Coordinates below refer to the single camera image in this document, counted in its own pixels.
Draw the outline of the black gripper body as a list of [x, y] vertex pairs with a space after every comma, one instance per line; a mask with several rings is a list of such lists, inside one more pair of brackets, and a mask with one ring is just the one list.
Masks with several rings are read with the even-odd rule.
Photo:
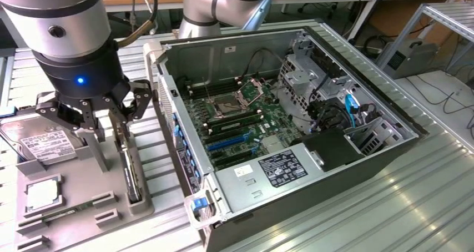
[[100, 99], [106, 95], [117, 101], [124, 99], [129, 80], [122, 74], [117, 49], [117, 42], [108, 39], [94, 52], [76, 58], [52, 58], [34, 52], [61, 101]]

